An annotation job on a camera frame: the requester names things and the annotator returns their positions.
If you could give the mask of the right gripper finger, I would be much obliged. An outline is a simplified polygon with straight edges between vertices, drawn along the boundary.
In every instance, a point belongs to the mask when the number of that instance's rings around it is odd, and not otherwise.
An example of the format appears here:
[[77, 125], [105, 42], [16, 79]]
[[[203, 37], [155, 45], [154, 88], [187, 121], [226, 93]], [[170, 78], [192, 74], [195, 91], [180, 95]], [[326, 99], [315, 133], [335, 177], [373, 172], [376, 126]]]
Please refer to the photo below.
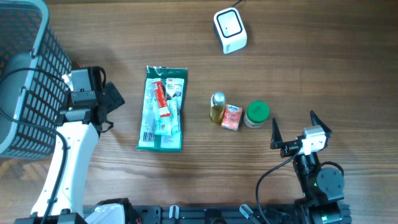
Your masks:
[[310, 111], [310, 119], [314, 126], [321, 126], [321, 128], [325, 132], [326, 137], [330, 137], [332, 134], [332, 130], [316, 115], [314, 110]]
[[271, 149], [280, 149], [284, 145], [279, 126], [277, 124], [277, 120], [275, 118], [272, 119], [272, 137], [270, 148]]

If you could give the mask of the green lid white jar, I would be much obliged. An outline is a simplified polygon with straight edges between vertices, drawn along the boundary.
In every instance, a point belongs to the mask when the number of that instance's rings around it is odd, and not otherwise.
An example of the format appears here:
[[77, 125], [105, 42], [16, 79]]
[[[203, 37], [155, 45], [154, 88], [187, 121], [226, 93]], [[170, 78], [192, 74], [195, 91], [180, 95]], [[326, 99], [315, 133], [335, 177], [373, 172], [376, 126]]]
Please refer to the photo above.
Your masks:
[[268, 119], [270, 109], [263, 101], [253, 101], [247, 107], [244, 115], [244, 123], [254, 129], [258, 129]]

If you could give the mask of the red Kleenex tissue pack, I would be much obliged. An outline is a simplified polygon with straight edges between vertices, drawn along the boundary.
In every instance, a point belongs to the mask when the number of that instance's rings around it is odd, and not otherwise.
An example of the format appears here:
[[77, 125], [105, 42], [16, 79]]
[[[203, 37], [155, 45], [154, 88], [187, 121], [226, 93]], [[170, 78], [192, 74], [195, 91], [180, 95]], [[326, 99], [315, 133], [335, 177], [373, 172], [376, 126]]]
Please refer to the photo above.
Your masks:
[[243, 113], [242, 108], [227, 104], [224, 110], [221, 127], [237, 131], [241, 123], [242, 113]]

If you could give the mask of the yellow liquid bottle silver cap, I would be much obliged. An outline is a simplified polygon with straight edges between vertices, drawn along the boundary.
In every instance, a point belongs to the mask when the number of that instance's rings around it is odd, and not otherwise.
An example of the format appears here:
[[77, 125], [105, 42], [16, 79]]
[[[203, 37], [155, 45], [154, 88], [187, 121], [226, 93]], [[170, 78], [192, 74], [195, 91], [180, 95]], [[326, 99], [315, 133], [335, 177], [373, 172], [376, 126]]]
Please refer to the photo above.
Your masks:
[[226, 97], [222, 92], [216, 92], [212, 95], [210, 101], [210, 119], [212, 122], [221, 124], [226, 108]]

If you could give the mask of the green 3M product package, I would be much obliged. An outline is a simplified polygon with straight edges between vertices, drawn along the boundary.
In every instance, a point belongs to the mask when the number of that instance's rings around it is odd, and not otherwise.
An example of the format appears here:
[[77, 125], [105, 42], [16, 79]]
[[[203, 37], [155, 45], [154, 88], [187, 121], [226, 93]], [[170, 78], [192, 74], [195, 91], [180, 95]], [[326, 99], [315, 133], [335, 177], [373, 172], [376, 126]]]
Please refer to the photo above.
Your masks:
[[187, 75], [187, 68], [146, 68], [138, 150], [182, 151]]

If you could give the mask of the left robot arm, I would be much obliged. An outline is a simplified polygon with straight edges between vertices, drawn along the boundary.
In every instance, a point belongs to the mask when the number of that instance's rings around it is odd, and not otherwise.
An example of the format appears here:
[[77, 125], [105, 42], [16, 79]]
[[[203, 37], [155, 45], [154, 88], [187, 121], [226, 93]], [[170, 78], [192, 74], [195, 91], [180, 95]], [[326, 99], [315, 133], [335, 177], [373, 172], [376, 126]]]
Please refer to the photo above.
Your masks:
[[91, 155], [108, 114], [124, 104], [102, 67], [73, 70], [63, 76], [67, 97], [55, 120], [57, 143], [40, 196], [28, 218], [16, 223], [84, 223], [83, 194]]

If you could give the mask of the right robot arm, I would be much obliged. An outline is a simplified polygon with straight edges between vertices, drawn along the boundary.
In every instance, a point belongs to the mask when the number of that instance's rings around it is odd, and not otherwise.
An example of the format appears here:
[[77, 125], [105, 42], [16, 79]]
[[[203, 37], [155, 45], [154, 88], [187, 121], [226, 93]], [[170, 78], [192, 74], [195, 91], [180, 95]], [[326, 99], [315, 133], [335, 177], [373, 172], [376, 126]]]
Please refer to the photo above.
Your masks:
[[328, 146], [332, 130], [310, 112], [312, 125], [292, 141], [282, 139], [277, 120], [272, 120], [271, 149], [293, 161], [303, 198], [294, 202], [294, 223], [343, 223], [346, 220], [343, 189], [344, 170], [332, 161], [320, 162], [318, 153]]

